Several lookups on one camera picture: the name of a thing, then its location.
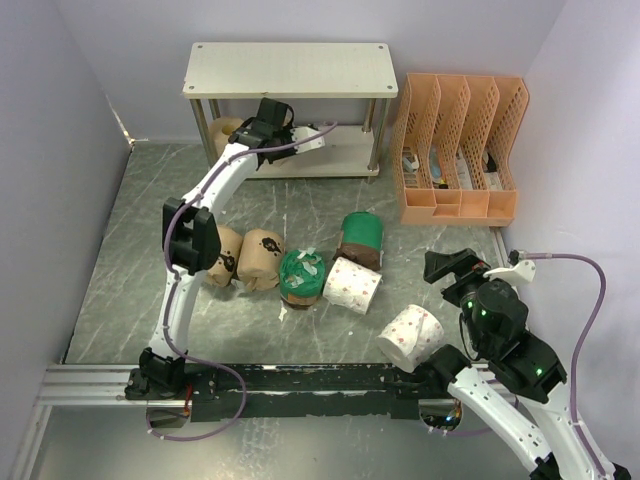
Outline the plain brown roll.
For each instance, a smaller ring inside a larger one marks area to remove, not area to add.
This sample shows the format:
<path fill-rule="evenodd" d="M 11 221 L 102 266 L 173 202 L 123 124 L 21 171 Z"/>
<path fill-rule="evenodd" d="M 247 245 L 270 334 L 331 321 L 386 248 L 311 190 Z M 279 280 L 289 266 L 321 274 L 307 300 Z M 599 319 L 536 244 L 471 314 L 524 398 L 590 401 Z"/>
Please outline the plain brown roll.
<path fill-rule="evenodd" d="M 218 159 L 226 145 L 231 134 L 243 124 L 244 120 L 237 117 L 220 117 L 211 122 L 209 125 L 209 135 L 212 142 L 214 157 Z"/>
<path fill-rule="evenodd" d="M 280 165 L 285 160 L 294 158 L 296 155 L 297 152 L 295 150 L 270 152 L 263 155 L 263 160 L 268 165 Z"/>

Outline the green brown roll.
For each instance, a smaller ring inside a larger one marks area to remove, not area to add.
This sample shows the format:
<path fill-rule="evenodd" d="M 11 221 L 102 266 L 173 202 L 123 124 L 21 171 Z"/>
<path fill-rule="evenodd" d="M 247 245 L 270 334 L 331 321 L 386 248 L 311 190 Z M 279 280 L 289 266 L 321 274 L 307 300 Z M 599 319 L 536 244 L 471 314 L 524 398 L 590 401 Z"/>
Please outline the green brown roll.
<path fill-rule="evenodd" d="M 345 258 L 372 271 L 381 269 L 384 227 L 375 214 L 356 211 L 348 214 L 340 227 L 334 260 Z"/>

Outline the brown ink-blot roll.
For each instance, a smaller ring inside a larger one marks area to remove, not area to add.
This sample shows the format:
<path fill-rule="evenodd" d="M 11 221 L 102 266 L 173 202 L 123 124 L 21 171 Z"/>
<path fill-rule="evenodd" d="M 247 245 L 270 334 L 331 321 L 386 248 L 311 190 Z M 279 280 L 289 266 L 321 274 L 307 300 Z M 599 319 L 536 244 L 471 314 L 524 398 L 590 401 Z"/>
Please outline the brown ink-blot roll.
<path fill-rule="evenodd" d="M 279 284 L 279 268 L 285 248 L 276 232 L 253 229 L 243 238 L 237 276 L 247 291 L 265 291 Z"/>

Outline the brown cartoon roll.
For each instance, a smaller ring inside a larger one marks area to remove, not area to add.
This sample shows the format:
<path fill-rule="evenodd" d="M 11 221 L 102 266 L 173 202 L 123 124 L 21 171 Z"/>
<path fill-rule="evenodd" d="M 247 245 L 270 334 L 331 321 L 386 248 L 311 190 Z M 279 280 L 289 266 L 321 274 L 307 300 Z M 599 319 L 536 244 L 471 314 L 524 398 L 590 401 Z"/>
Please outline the brown cartoon roll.
<path fill-rule="evenodd" d="M 205 282 L 212 286 L 226 287 L 236 273 L 243 236 L 225 225 L 218 227 L 218 234 L 221 251 L 214 265 L 207 271 Z"/>

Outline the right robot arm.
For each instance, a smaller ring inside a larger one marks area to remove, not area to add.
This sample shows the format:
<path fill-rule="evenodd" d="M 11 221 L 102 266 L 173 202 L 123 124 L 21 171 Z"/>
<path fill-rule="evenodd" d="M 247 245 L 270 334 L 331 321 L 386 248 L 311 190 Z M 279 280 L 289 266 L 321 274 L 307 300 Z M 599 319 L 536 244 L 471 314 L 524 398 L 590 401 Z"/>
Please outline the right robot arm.
<path fill-rule="evenodd" d="M 627 468 L 599 448 L 577 408 L 577 367 L 564 367 L 554 349 L 527 327 L 529 309 L 519 287 L 533 281 L 541 254 L 511 251 L 509 264 L 493 268 L 471 249 L 425 254 L 423 278 L 460 310 L 472 348 L 498 384 L 525 407 L 520 412 L 483 379 L 461 351 L 446 345 L 432 354 L 426 390 L 469 407 L 518 457 L 532 479 L 628 479 Z"/>

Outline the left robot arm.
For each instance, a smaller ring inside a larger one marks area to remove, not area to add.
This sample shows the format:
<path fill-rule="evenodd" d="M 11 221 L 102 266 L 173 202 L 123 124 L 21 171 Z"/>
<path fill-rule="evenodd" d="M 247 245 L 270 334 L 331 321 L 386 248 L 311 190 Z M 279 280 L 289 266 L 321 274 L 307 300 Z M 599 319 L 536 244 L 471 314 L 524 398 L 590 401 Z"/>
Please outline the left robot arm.
<path fill-rule="evenodd" d="M 231 134 L 203 179 L 182 197 L 165 201 L 165 293 L 152 339 L 125 388 L 127 399 L 149 399 L 153 393 L 173 399 L 184 392 L 185 355 L 196 297 L 207 271 L 222 252 L 216 216 L 264 161 L 280 153 L 296 153 L 293 118 L 288 104 L 262 99 L 257 113 Z"/>

